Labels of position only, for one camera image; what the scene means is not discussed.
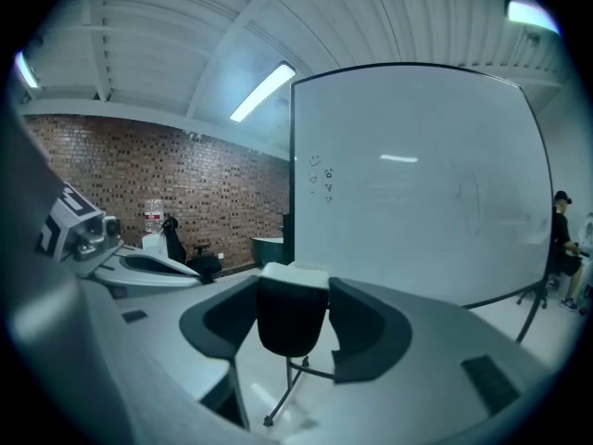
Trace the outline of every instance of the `shoe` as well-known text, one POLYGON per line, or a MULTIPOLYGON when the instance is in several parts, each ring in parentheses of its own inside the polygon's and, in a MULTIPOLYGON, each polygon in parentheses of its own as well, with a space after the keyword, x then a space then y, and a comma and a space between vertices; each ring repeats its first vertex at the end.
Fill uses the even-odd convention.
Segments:
POLYGON ((560 306, 568 310, 569 312, 576 312, 578 307, 576 303, 573 302, 573 299, 567 299, 560 302, 560 306))

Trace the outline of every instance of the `whiteboard frame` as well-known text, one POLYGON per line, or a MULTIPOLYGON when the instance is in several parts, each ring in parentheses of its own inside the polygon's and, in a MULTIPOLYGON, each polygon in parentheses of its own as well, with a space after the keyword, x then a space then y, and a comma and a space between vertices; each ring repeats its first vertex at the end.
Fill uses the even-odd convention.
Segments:
MULTIPOLYGON (((548 165, 548 177, 549 177, 549 186, 550 186, 550 193, 549 193, 550 203, 549 203, 549 205, 553 211, 554 190, 553 190, 553 186, 552 186, 552 176, 551 176, 551 168, 549 166, 548 150, 546 148, 546 144, 544 142, 544 137, 541 133, 541 128, 539 127, 539 123, 537 121, 536 114, 535 114, 533 108, 531 107, 531 104, 529 104, 529 100, 527 99, 525 92, 520 85, 518 85, 516 83, 512 83, 505 79, 499 78, 497 76, 492 76, 490 74, 484 74, 483 72, 478 72, 478 71, 470 70, 467 68, 458 68, 456 66, 449 66, 446 64, 393 62, 393 63, 374 63, 374 64, 365 64, 365 65, 360 65, 360 66, 351 66, 351 67, 343 68, 340 70, 330 70, 328 72, 315 74, 313 76, 301 79, 299 81, 295 81, 290 84, 290 160, 289 160, 289 162, 290 162, 290 186, 289 186, 289 229, 290 229, 290 235, 288 236, 289 242, 285 244, 286 256, 287 256, 287 259, 289 259, 290 261, 295 260, 295 239, 296 239, 296 236, 295 236, 295 155, 296 155, 296 153, 295 153, 295 87, 299 84, 306 83, 306 82, 312 81, 314 79, 320 79, 320 78, 323 78, 326 76, 331 76, 331 75, 334 75, 334 74, 337 74, 340 72, 346 72, 346 71, 352 71, 352 70, 366 70, 368 68, 382 68, 382 67, 392 67, 392 66, 414 66, 414 67, 442 68, 442 69, 446 69, 446 70, 460 70, 463 72, 469 72, 476 76, 487 77, 487 78, 499 81, 501 83, 510 84, 514 87, 517 87, 521 91, 521 94, 523 94, 523 97, 525 98, 525 102, 527 103, 527 106, 529 107, 529 110, 531 111, 531 114, 532 114, 534 121, 536 123, 537 131, 539 132, 539 138, 541 140, 542 146, 544 147, 544 155, 546 157, 546 164, 548 165)), ((545 283, 546 279, 548 278, 548 274, 549 274, 550 257, 551 257, 552 248, 553 248, 553 244, 554 244, 553 232, 554 232, 554 216, 552 215, 551 223, 550 223, 548 258, 546 260, 546 268, 544 269, 544 275, 540 280, 534 282, 531 285, 524 286, 516 291, 513 291, 513 292, 505 294, 505 295, 501 295, 499 297, 494 297, 492 299, 483 300, 483 301, 471 303, 468 305, 463 305, 462 308, 470 310, 473 308, 489 305, 490 303, 496 303, 497 301, 508 299, 515 295, 519 295, 525 291, 536 289, 542 283, 545 283)), ((537 308, 538 303, 539 303, 538 301, 534 301, 534 307, 537 308)), ((527 317, 527 320, 525 322, 524 329, 526 327, 527 328, 529 327, 529 325, 531 324, 531 321, 533 320, 533 316, 535 316, 535 312, 533 312, 533 315, 530 312, 530 314, 527 317)))

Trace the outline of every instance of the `curved desk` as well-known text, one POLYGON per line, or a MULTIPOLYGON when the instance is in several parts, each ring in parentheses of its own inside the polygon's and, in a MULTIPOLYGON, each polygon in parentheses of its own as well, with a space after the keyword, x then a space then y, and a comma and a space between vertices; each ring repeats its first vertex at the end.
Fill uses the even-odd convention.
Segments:
POLYGON ((159 254, 122 246, 103 261, 95 272, 97 282, 122 287, 128 297, 170 293, 202 285, 200 276, 189 267, 159 254))
MULTIPOLYGON (((446 439, 493 417, 491 404, 462 366, 467 360, 489 358, 519 395, 549 375, 527 351, 460 307, 360 282, 332 279, 331 283, 334 288, 343 283, 345 289, 396 308, 410 322, 411 343, 395 365, 374 380, 336 385, 331 398, 309 416, 307 426, 283 443, 414 444, 446 439)), ((236 285, 219 282, 167 296, 119 301, 121 309, 140 308, 148 314, 128 324, 130 335, 198 401, 234 370, 232 362, 207 358, 194 349, 182 335, 180 318, 190 307, 214 301, 217 293, 236 285)), ((233 381, 228 384, 236 387, 233 381)))

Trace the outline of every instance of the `person sitting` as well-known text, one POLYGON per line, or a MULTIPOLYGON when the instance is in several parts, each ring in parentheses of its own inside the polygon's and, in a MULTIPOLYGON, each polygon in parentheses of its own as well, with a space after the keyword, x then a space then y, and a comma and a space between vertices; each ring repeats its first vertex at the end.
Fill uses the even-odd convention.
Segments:
POLYGON ((561 301, 561 306, 569 312, 576 312, 578 307, 574 303, 573 294, 581 279, 583 266, 579 257, 578 245, 571 241, 568 234, 568 220, 564 213, 569 204, 573 204, 573 201, 566 195, 565 191, 556 193, 556 196, 554 196, 556 212, 554 215, 554 257, 552 262, 554 271, 565 273, 571 277, 571 284, 566 292, 566 297, 561 301), (572 252, 573 255, 568 255, 566 251, 572 252))

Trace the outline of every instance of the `brick wall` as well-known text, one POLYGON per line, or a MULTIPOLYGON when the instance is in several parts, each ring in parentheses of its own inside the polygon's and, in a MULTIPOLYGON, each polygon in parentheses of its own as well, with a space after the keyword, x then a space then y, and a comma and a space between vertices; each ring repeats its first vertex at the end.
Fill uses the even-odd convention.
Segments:
POLYGON ((156 124, 85 116, 30 116, 50 165, 122 224, 141 245, 144 203, 161 197, 188 254, 209 242, 223 268, 253 261, 251 237, 280 237, 288 162, 205 135, 156 124))

